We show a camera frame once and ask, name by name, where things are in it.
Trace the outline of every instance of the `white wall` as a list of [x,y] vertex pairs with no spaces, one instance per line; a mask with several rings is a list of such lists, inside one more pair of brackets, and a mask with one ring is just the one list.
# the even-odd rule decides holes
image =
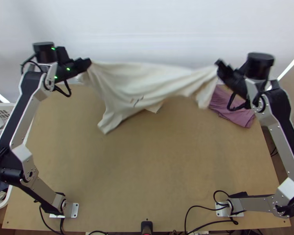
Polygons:
[[11,102],[31,43],[47,40],[73,58],[190,67],[268,52],[278,76],[294,58],[294,0],[0,0],[0,93]]

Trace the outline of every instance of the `metal base plate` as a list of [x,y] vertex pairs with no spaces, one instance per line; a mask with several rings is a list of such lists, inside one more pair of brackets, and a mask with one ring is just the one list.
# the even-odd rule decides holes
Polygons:
[[[79,204],[76,202],[73,202],[73,207],[72,207],[72,214],[70,218],[76,218],[77,217],[77,213],[78,213],[78,207]],[[64,215],[54,215],[54,214],[50,214],[49,218],[65,218]]]
[[[220,204],[229,204],[227,201],[218,202],[218,203],[220,203]],[[220,209],[220,208],[222,208],[224,206],[221,206],[221,205],[218,205],[217,203],[215,203],[215,207],[216,207],[216,209]],[[216,211],[216,214],[217,214],[218,217],[243,217],[244,216],[244,212],[241,212],[241,213],[239,213],[237,215],[231,215],[231,210],[232,210],[232,208],[231,208],[231,205],[230,205],[230,207],[226,207],[226,208],[224,208],[222,210]]]

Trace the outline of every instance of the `black cylinder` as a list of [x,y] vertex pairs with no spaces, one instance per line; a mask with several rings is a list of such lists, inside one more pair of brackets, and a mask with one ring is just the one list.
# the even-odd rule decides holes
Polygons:
[[53,42],[33,43],[38,63],[52,63],[57,61],[56,49]]
[[273,62],[274,57],[272,55],[257,52],[249,53],[245,76],[256,80],[266,80]]

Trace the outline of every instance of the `tabletop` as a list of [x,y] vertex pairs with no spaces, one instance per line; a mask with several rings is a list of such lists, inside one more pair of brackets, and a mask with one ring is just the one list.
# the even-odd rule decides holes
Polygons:
[[[176,97],[159,113],[141,111],[104,135],[97,128],[103,101],[90,88],[71,88],[71,98],[54,92],[41,103],[27,142],[39,177],[80,204],[78,217],[65,220],[65,231],[138,232],[146,219],[154,231],[183,231],[188,208],[213,208],[215,190],[275,193],[278,180],[257,120],[242,128]],[[14,187],[3,228],[47,230],[38,207]],[[44,217],[58,229],[59,219]],[[187,230],[220,219],[227,218],[194,208]],[[206,229],[290,226],[289,220],[263,212],[247,211],[236,220],[238,225]]]

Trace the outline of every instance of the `floor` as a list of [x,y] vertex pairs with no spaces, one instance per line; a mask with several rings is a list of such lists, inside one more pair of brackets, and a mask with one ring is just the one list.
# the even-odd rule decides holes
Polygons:
[[[269,148],[269,151],[272,152],[274,149],[275,145],[271,139],[270,133],[268,130],[263,130],[264,136]],[[279,154],[276,154],[275,156],[272,157],[272,162],[275,167],[278,180],[280,183],[282,183],[286,177],[287,173],[283,167],[281,158]],[[286,227],[286,228],[270,228],[270,229],[260,229],[263,235],[294,235],[294,217],[290,219],[291,220],[291,227]],[[49,231],[29,231],[29,230],[4,230],[1,229],[0,235],[52,235],[54,234],[53,232]],[[85,235],[85,233],[82,232],[67,232],[67,235]],[[114,235],[121,235],[124,233],[113,233]],[[139,233],[128,233],[131,235],[137,235]],[[168,233],[156,233],[156,235],[167,235]],[[240,235],[241,231],[235,231],[232,235]]]

